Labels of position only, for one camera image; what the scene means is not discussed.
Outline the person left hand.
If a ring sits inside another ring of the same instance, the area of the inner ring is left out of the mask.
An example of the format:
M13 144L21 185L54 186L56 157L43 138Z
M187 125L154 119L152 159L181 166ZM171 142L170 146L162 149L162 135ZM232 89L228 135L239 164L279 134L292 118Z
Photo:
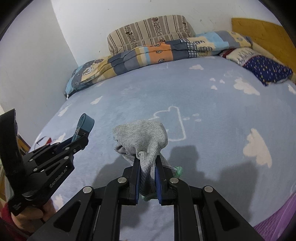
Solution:
M56 213L53 200L49 199L41 209L35 206L26 207L19 215L11 214L12 221L20 230L34 233Z

